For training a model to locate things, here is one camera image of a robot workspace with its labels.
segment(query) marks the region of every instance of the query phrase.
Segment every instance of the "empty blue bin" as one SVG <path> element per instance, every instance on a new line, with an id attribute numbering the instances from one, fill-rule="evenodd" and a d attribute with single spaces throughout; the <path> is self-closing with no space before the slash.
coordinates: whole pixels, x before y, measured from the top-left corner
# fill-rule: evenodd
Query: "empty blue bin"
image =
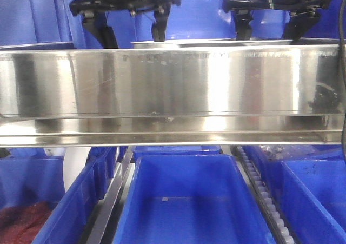
<path id="1" fill-rule="evenodd" d="M 248 158 L 257 167 L 272 196 L 279 200 L 282 191 L 282 161 L 301 159 L 338 160 L 342 158 L 340 145 L 285 145 L 286 151 L 275 156 L 260 146 L 243 146 Z"/>
<path id="2" fill-rule="evenodd" d="M 136 146 L 132 150 L 134 159 L 145 155 L 206 155 L 220 154 L 220 146 L 195 145 L 195 146 Z"/>
<path id="3" fill-rule="evenodd" d="M 280 206 L 302 244 L 346 243 L 345 185 L 343 160 L 283 163 Z"/>
<path id="4" fill-rule="evenodd" d="M 228 155 L 137 160 L 114 243 L 275 243 Z"/>
<path id="5" fill-rule="evenodd" d="M 34 244 L 75 244 L 98 199 L 92 158 L 69 188 L 63 183 L 63 159 L 0 159 L 0 209 L 47 201 L 54 210 Z"/>

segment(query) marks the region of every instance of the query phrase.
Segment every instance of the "stainless steel bar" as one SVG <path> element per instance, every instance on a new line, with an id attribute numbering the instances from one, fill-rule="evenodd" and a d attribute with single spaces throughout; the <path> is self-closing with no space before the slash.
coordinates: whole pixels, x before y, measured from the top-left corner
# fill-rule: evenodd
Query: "stainless steel bar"
<path id="1" fill-rule="evenodd" d="M 0 146 L 337 143 L 343 115 L 34 120 L 0 125 Z"/>
<path id="2" fill-rule="evenodd" d="M 0 146 L 338 142 L 338 45 L 0 52 Z"/>

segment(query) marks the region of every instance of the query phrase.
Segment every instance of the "blue bin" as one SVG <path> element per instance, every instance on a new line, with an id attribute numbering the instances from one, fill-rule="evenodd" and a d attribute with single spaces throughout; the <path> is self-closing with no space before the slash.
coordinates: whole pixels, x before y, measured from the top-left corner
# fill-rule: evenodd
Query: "blue bin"
<path id="1" fill-rule="evenodd" d="M 111 179 L 114 177 L 115 152 L 117 147 L 93 147 L 90 155 L 96 157 L 94 166 L 96 195 L 100 200 L 108 191 Z"/>
<path id="2" fill-rule="evenodd" d="M 273 159 L 260 146 L 243 146 L 248 158 L 257 167 L 262 180 L 271 191 L 274 199 L 279 200 L 282 191 L 282 161 L 301 159 L 342 159 L 340 145 L 286 145 L 288 151 L 280 159 Z"/>
<path id="3" fill-rule="evenodd" d="M 195 146 L 136 146 L 132 150 L 134 159 L 146 155 L 205 155 L 220 154 L 220 146 L 195 145 Z"/>
<path id="4" fill-rule="evenodd" d="M 332 0 L 328 10 L 321 10 L 321 19 L 304 36 L 319 38 L 339 38 L 338 14 L 342 0 Z"/>
<path id="5" fill-rule="evenodd" d="M 0 209 L 48 201 L 54 210 L 33 244 L 75 244 L 98 199 L 88 162 L 65 194 L 63 159 L 0 159 Z"/>
<path id="6" fill-rule="evenodd" d="M 128 147 L 126 146 L 119 147 L 119 155 L 116 161 L 121 161 L 124 158 L 127 150 L 128 150 Z"/>
<path id="7" fill-rule="evenodd" d="M 275 243 L 228 155 L 137 160 L 114 243 Z"/>
<path id="8" fill-rule="evenodd" d="M 302 244 L 346 243 L 343 160 L 283 163 L 280 206 Z"/>
<path id="9" fill-rule="evenodd" d="M 46 159 L 48 156 L 45 154 L 43 148 L 9 148 L 11 153 L 9 158 L 16 159 Z"/>
<path id="10" fill-rule="evenodd" d="M 0 0 L 0 45 L 70 42 L 64 0 Z"/>

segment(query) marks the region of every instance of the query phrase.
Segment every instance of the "metal frame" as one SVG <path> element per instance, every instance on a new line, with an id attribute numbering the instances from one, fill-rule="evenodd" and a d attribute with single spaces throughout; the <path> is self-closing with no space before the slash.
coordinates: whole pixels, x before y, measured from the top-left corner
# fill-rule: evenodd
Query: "metal frame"
<path id="1" fill-rule="evenodd" d="M 0 52 L 0 146 L 336 143 L 338 45 Z"/>

